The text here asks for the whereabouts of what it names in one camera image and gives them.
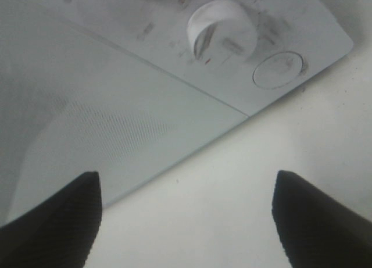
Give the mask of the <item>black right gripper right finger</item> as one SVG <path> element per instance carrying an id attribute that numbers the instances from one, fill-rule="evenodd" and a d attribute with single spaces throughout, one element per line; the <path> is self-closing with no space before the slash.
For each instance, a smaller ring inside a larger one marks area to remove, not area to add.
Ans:
<path id="1" fill-rule="evenodd" d="M 296 173 L 278 172 L 271 212 L 292 267 L 371 267 L 371 222 Z"/>

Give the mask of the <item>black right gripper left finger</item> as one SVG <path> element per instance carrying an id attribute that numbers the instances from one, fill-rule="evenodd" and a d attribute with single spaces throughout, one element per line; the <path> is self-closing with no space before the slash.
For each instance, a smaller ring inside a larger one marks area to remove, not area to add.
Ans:
<path id="1" fill-rule="evenodd" d="M 1 227 L 1 267 L 84 267 L 101 221 L 99 174 L 88 171 Z"/>

